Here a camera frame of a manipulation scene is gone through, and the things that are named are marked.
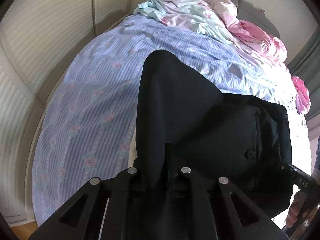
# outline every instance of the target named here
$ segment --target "metal pin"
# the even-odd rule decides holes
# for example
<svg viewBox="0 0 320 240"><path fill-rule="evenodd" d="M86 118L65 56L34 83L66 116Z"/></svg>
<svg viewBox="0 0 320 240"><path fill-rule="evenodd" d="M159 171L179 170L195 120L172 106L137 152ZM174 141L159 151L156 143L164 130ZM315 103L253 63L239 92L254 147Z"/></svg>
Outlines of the metal pin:
<svg viewBox="0 0 320 240"><path fill-rule="evenodd" d="M100 183L100 179L99 178L92 178L90 179L90 184L91 185L97 185Z"/></svg>
<svg viewBox="0 0 320 240"><path fill-rule="evenodd" d="M130 174L135 174L137 171L138 170L135 167L131 167L131 168L127 169L127 172L130 173Z"/></svg>
<svg viewBox="0 0 320 240"><path fill-rule="evenodd" d="M220 177L220 178L219 178L219 182L220 182L221 184L228 184L228 183L229 183L229 180L228 180L228 178L226 178L226 177Z"/></svg>
<svg viewBox="0 0 320 240"><path fill-rule="evenodd" d="M181 168L181 172L182 173L190 173L191 169L189 167L183 167L183 168Z"/></svg>

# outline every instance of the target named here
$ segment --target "black garment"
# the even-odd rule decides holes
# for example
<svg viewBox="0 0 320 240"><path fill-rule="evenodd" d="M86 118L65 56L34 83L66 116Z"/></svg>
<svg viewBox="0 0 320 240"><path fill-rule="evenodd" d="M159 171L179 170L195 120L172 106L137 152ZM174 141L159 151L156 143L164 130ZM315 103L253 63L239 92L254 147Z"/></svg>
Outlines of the black garment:
<svg viewBox="0 0 320 240"><path fill-rule="evenodd" d="M165 50L145 60L136 145L153 191L162 189L165 144L202 176L225 176L267 215L289 206L292 184L267 163L291 163L284 106L250 95L222 94L200 73Z"/></svg>

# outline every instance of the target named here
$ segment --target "bed sheet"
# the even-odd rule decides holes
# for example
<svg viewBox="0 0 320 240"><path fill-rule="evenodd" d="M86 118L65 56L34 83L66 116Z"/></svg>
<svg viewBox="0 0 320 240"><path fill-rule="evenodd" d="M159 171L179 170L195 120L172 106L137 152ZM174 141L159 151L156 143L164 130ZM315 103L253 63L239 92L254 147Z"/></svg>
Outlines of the bed sheet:
<svg viewBox="0 0 320 240"><path fill-rule="evenodd" d="M127 168L142 66L157 49L175 54L223 93L251 94L284 105L292 162L311 172L304 116L297 114L292 96L270 81L270 71L250 65L213 38L133 15L85 46L48 105L32 169L38 225L89 178L112 178Z"/></svg>

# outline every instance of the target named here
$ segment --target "curtain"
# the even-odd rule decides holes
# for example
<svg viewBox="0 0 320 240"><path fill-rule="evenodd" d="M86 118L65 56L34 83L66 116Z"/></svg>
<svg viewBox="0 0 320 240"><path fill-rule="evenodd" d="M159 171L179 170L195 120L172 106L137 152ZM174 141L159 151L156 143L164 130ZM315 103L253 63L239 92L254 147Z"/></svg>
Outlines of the curtain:
<svg viewBox="0 0 320 240"><path fill-rule="evenodd" d="M292 76L301 78L309 89L311 107L306 120L320 114L320 27L299 54L287 65Z"/></svg>

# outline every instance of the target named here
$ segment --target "triangular cutout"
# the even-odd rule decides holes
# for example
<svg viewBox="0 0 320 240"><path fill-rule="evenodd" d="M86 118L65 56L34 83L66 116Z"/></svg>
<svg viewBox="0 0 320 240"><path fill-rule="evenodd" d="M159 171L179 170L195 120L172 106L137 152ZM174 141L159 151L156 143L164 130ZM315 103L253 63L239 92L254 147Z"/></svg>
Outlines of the triangular cutout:
<svg viewBox="0 0 320 240"><path fill-rule="evenodd" d="M61 215L59 221L75 228L78 225L87 198L88 194L83 194Z"/></svg>
<svg viewBox="0 0 320 240"><path fill-rule="evenodd" d="M258 222L259 217L239 198L236 193L231 193L230 196L243 227L247 227Z"/></svg>

